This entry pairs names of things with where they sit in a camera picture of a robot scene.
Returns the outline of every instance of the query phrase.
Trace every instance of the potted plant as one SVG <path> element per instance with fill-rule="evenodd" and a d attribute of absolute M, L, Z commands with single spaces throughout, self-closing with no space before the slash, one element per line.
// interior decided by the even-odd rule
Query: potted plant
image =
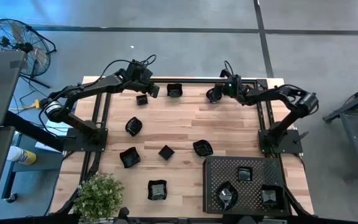
<path fill-rule="evenodd" d="M 89 223 L 108 219 L 120 209 L 124 187 L 112 175 L 95 173 L 89 181 L 78 186 L 78 198 L 74 202 L 74 212 Z"/>

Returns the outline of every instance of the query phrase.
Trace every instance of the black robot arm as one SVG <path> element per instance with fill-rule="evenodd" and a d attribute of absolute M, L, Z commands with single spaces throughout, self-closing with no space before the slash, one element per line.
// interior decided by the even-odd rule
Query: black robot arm
<path fill-rule="evenodd" d="M 261 146 L 278 147 L 286 135 L 288 127 L 298 118 L 304 118 L 318 110 L 316 94 L 309 93 L 297 86 L 282 85 L 268 90 L 256 90 L 243 85 L 241 76 L 231 74 L 228 69 L 222 70 L 220 77 L 227 78 L 224 83 L 215 84 L 215 87 L 206 93 L 211 103 L 217 102 L 222 95 L 226 95 L 236 99 L 243 106 L 251 106 L 262 101 L 280 100 L 290 110 L 290 113 L 281 122 L 274 123 L 264 134 Z"/>
<path fill-rule="evenodd" d="M 156 98 L 160 88 L 150 82 L 152 75 L 147 65 L 133 60 L 129 63 L 127 70 L 121 68 L 114 74 L 99 78 L 95 82 L 66 86 L 61 91 L 49 94 L 41 101 L 41 112 L 44 112 L 49 120 L 69 124 L 92 138 L 98 134 L 98 128 L 94 123 L 83 121 L 71 113 L 75 102 L 101 93 L 121 93 L 124 90 L 140 91 Z M 58 101 L 59 98 L 67 99 L 64 105 Z"/>

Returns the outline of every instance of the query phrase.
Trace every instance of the concrete floor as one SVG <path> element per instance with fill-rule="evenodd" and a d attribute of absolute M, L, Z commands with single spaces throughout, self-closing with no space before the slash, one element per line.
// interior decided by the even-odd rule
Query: concrete floor
<path fill-rule="evenodd" d="M 266 29 L 358 30 L 358 0 L 259 2 Z M 2 17 L 59 26 L 258 28 L 252 0 L 0 0 Z M 40 87 L 44 93 L 80 82 L 84 75 L 99 75 L 112 60 L 143 59 L 150 54 L 158 57 L 150 66 L 156 76 L 216 77 L 223 60 L 230 61 L 234 71 L 243 77 L 267 76 L 258 34 L 41 33 L 58 48 L 49 70 L 40 77 L 52 86 L 50 90 Z M 300 131 L 310 132 L 302 145 L 315 214 L 358 221 L 358 181 L 343 181 L 352 170 L 354 158 L 342 124 L 339 120 L 325 124 L 321 119 L 358 90 L 358 36 L 267 35 L 267 44 L 274 77 L 315 91 L 320 100 L 316 114 L 296 122 Z M 126 65 L 117 64 L 110 71 L 120 67 Z M 28 84 L 20 81 L 17 98 L 28 92 Z M 25 103 L 37 98 L 41 95 L 35 93 Z M 38 122 L 37 114 L 25 111 L 22 117 Z M 53 183 L 55 175 L 49 174 L 43 180 Z M 39 186 L 38 180 L 23 177 L 15 184 L 18 189 L 21 185 Z M 0 203 L 0 209 L 17 208 L 0 214 L 0 218 L 43 215 L 53 192 L 53 184 L 45 186 L 33 190 L 33 194 L 42 197 L 27 194 L 23 201 Z M 36 203 L 43 206 L 32 206 Z"/>

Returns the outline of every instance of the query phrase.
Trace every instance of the desk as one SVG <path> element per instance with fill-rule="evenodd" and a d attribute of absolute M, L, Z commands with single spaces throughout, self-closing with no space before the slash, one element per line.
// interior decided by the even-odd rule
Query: desk
<path fill-rule="evenodd" d="M 96 78 L 84 77 L 83 82 L 92 82 Z M 283 79 L 271 78 L 267 79 L 267 83 L 272 88 L 282 85 Z M 181 98 L 168 97 L 167 84 L 158 85 L 158 98 L 148 96 L 149 103 L 145 106 L 136 105 L 135 97 L 141 93 L 126 90 L 111 96 L 106 125 L 109 129 L 108 143 L 99 171 L 114 174 L 123 183 L 123 206 L 128 207 L 132 217 L 219 218 L 221 215 L 203 212 L 204 159 L 195 154 L 192 143 L 200 139 L 208 140 L 215 156 L 263 157 L 257 138 L 260 126 L 256 106 L 241 106 L 228 97 L 212 105 L 205 97 L 205 93 L 213 87 L 210 83 L 184 84 Z M 78 101 L 75 114 L 90 120 L 95 98 Z M 272 109 L 277 121 L 288 114 L 280 101 L 273 101 Z M 98 120 L 101 119 L 102 105 L 100 110 Z M 142 131 L 135 137 L 125 132 L 125 124 L 133 116 L 143 122 Z M 267 116 L 264 117 L 269 128 Z M 158 155 L 164 145 L 175 151 L 168 162 Z M 132 146 L 137 148 L 142 162 L 124 169 L 119 153 Z M 83 158 L 84 153 L 76 152 L 63 161 L 51 212 L 61 208 L 78 186 Z M 282 156 L 282 161 L 288 188 L 302 206 L 313 213 L 301 162 L 294 155 L 286 154 Z M 147 183 L 159 179 L 167 181 L 167 199 L 148 200 Z"/>

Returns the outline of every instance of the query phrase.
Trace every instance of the fan grille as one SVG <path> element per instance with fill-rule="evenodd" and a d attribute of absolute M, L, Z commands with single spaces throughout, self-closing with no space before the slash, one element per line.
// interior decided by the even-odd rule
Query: fan grille
<path fill-rule="evenodd" d="M 19 44 L 29 43 L 32 50 L 27 53 L 27 68 L 24 67 L 21 73 L 38 76 L 45 73 L 50 66 L 49 48 L 43 38 L 28 27 L 27 24 L 17 20 L 0 19 L 0 52 L 23 50 Z"/>

